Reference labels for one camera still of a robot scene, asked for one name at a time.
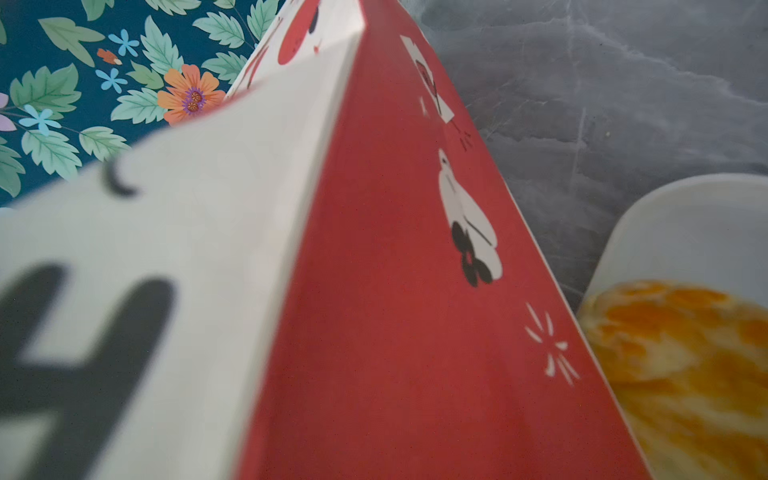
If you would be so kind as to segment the red white paper bag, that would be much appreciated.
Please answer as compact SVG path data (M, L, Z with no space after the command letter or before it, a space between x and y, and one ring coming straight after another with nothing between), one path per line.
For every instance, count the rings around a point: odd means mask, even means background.
M5 479L646 479L430 44L291 1L222 104L1 215Z

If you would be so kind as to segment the swirled fake pastry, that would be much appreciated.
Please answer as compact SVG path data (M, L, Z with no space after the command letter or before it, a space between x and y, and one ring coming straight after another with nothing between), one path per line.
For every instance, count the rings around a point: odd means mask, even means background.
M585 300L577 319L654 478L766 478L766 308L645 280Z

